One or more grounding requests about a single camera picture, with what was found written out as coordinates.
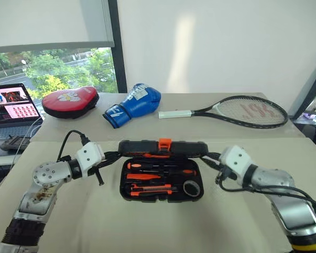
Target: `blue boxing glove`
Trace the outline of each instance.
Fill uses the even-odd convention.
[[[123,102],[107,109],[103,117],[110,122],[113,128],[120,128],[131,118],[154,112],[159,105],[160,98],[159,91],[147,87],[143,83],[138,83],[133,86]]]

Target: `laptop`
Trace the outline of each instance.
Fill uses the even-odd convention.
[[[43,120],[39,119],[27,133],[29,127],[40,117],[23,83],[0,85],[0,145],[10,136],[27,134],[29,137],[34,126],[42,124]],[[0,157],[14,155],[15,152],[0,149]]]

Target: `racket handle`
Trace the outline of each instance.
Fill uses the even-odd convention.
[[[170,111],[170,112],[158,112],[159,119],[171,119],[171,118],[188,118],[192,116],[192,111]]]

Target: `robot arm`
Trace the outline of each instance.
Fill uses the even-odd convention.
[[[272,210],[287,236],[294,252],[316,252],[316,213],[304,199],[280,196],[294,191],[294,180],[285,171],[256,166],[240,147],[224,150],[219,161],[236,174],[242,187],[266,189],[265,196],[272,203]]]
[[[24,194],[0,242],[0,253],[36,253],[58,189],[72,179],[93,175],[103,160],[105,155],[100,145],[88,142],[78,150],[73,160],[47,162],[35,168],[33,183]]]

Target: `black tool case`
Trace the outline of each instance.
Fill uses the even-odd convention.
[[[130,157],[122,168],[120,193],[124,199],[183,202],[203,196],[199,167],[190,158],[208,153],[204,142],[121,141],[118,151]]]

